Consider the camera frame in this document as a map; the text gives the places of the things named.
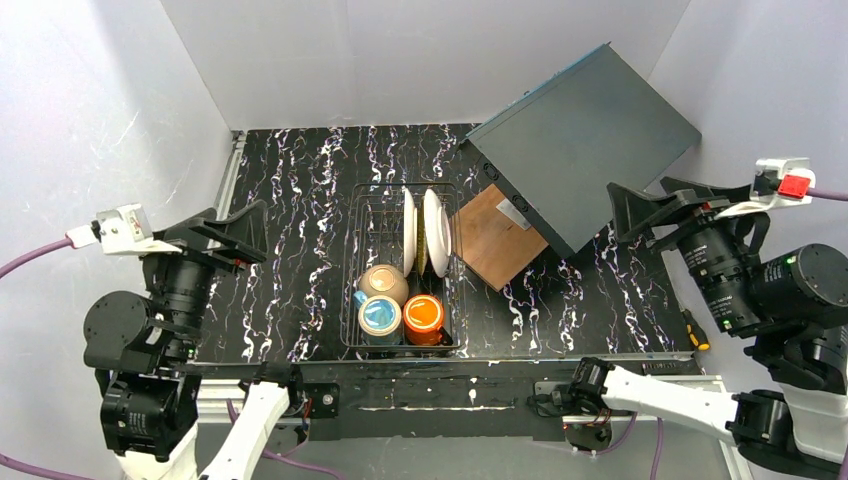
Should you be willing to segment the white plate green rim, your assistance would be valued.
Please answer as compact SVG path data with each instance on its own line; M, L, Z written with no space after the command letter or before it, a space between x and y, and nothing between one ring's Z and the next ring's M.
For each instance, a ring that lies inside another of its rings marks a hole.
M403 202L403 273L409 276L417 255L417 207L407 187L402 188Z

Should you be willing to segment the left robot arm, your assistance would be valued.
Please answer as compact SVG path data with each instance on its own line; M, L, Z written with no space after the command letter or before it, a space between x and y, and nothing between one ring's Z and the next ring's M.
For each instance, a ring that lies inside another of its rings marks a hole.
M98 382L107 448L128 479L248 479L279 419L298 399L297 367L261 366L244 406L204 468L196 461L200 372L189 368L217 274L269 255L267 205L220 218L206 209L162 230L138 204L99 212L94 238L107 255L137 257L145 290L98 299L83 323L83 360Z

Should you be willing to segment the yellow patterned plate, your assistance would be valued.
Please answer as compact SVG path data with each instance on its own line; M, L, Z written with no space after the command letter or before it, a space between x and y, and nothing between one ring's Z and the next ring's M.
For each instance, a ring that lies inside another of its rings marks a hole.
M425 216L422 207L416 208L416 260L415 268L419 276L423 276L428 263L428 247L425 226Z

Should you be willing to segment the white plate red pattern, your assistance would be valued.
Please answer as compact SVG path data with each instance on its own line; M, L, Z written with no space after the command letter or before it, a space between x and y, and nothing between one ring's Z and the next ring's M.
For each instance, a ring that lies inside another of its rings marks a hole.
M435 274L443 278L449 270L452 239L446 208L432 188L425 192L423 213L429 260Z

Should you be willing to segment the orange ceramic mug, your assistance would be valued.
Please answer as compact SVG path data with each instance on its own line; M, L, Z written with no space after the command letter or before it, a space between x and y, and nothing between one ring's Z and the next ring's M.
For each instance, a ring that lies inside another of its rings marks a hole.
M411 297L404 305L404 333L415 346L447 346L453 339L445 327L445 309L440 300L429 294Z

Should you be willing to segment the blue butterfly mug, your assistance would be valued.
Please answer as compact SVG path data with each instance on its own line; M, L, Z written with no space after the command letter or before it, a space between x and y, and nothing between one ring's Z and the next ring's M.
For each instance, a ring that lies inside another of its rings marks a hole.
M391 346L402 343L402 312L399 304L385 295L353 295L357 324L365 345Z

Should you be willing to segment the beige ceramic bowl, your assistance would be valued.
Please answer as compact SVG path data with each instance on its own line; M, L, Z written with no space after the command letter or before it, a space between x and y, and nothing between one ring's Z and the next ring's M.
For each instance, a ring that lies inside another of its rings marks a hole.
M403 273L388 264L378 264L367 269L358 279L357 287L368 297L387 296L400 306L409 298L409 284Z

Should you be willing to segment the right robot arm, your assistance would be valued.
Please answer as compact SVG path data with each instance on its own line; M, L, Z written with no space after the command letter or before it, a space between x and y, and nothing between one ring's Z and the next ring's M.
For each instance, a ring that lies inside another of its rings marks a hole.
M777 180L717 187L665 177L656 196L610 183L613 228L632 240L660 226L719 330L748 340L772 390L698 392L611 362L583 358L563 399L594 414L628 411L671 421L734 445L749 462L788 475L847 475L847 258L808 244L769 261L765 194Z

